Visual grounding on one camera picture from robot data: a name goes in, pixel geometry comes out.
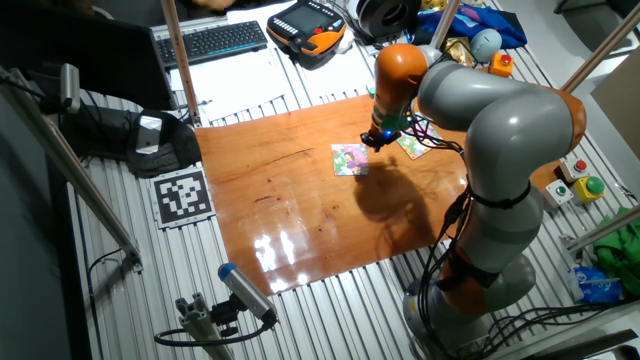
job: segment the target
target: keyboard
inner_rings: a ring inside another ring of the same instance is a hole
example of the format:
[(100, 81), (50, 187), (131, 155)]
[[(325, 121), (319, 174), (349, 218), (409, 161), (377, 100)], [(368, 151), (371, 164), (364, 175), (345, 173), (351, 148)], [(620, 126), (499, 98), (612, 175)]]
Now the keyboard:
[[(182, 35), (189, 64), (221, 59), (267, 47), (267, 39), (257, 21), (223, 25)], [(156, 41), (166, 69), (176, 68), (171, 39)]]

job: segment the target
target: blue ball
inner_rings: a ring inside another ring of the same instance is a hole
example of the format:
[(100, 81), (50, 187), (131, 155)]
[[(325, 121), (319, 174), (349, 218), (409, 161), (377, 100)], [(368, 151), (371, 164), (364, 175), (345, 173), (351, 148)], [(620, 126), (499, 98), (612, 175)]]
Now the blue ball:
[(471, 40), (471, 53), (480, 62), (489, 62), (493, 54), (502, 46), (500, 33), (493, 29), (484, 29)]

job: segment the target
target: glossy wood panel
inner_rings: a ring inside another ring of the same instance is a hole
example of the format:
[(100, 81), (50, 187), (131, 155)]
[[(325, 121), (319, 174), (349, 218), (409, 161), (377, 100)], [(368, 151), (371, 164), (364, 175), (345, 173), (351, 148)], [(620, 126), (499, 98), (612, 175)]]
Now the glossy wood panel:
[[(367, 96), (196, 130), (229, 260), (272, 294), (434, 242), (464, 190), (453, 151), (411, 160), (398, 144), (368, 151), (370, 173), (335, 176), (331, 144), (368, 130)], [(464, 133), (438, 129), (464, 143)], [(555, 180), (551, 163), (532, 177)]]

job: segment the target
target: white box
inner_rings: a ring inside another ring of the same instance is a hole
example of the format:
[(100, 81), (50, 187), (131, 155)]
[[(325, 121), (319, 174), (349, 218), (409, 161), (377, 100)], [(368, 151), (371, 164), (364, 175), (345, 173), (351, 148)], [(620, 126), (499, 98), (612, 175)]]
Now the white box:
[(541, 193), (546, 211), (553, 211), (573, 199), (573, 193), (560, 179), (547, 185)]
[(562, 160), (560, 170), (568, 185), (578, 181), (580, 178), (591, 176), (591, 165), (582, 159)]

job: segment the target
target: metal pole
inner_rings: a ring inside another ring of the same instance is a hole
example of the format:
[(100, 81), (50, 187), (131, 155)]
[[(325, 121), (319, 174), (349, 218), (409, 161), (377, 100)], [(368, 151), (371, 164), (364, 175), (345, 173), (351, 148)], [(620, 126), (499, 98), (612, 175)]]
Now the metal pole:
[(635, 8), (629, 13), (629, 15), (624, 18), (624, 21), (617, 29), (615, 29), (611, 35), (602, 43), (596, 51), (593, 52), (591, 57), (587, 59), (587, 61), (580, 66), (580, 68), (571, 76), (569, 80), (562, 86), (562, 91), (567, 93), (572, 93), (582, 82), (584, 79), (589, 76), (593, 70), (595, 70), (598, 65), (604, 60), (604, 58), (609, 55), (614, 46), (618, 45), (620, 40), (622, 40), (631, 30), (633, 30), (636, 25), (640, 22), (640, 4), (636, 5)]
[(198, 111), (198, 100), (196, 100), (196, 92), (193, 90), (193, 82), (191, 81), (191, 72), (189, 72), (189, 60), (187, 59), (187, 51), (182, 41), (182, 31), (180, 31), (180, 20), (176, 11), (175, 0), (162, 0), (162, 10), (164, 11), (164, 19), (167, 22), (169, 34), (171, 34), (171, 44), (173, 52), (176, 54), (176, 62), (178, 63), (178, 71), (182, 78), (182, 86), (187, 97), (187, 107), (189, 115), (195, 127), (201, 127), (200, 113)]
[(638, 219), (640, 219), (640, 205), (632, 207), (626, 214), (615, 217), (611, 222), (604, 226), (598, 227), (572, 241), (571, 244), (567, 246), (567, 250), (569, 250), (570, 254), (575, 254), (583, 247), (602, 239), (610, 233), (617, 231), (623, 226), (627, 226)]
[[(29, 87), (27, 81), (19, 71), (12, 70), (10, 79), (25, 87)], [(109, 204), (100, 195), (100, 192), (87, 175), (80, 160), (64, 139), (58, 127), (47, 116), (40, 113), (40, 109), (26, 92), (11, 86), (0, 86), (8, 103), (16, 110), (22, 121), (27, 125), (31, 133), (40, 142), (49, 158), (56, 164), (65, 178), (73, 185), (73, 188), (82, 196), (85, 203), (93, 211), (98, 220), (107, 229), (113, 239), (122, 247), (124, 252), (134, 262), (134, 269), (141, 270), (140, 250), (131, 240), (120, 220), (109, 207)]]
[(431, 45), (436, 49), (439, 49), (440, 46), (442, 46), (442, 42), (444, 41), (445, 36), (447, 36), (447, 31), (449, 31), (451, 22), (453, 21), (453, 18), (456, 16), (458, 7), (460, 7), (460, 0), (450, 0), (447, 3), (447, 7), (444, 9), (444, 12), (442, 13), (442, 18), (440, 18), (438, 27), (436, 28), (436, 31), (433, 33), (433, 38), (431, 38), (431, 43), (429, 45)]

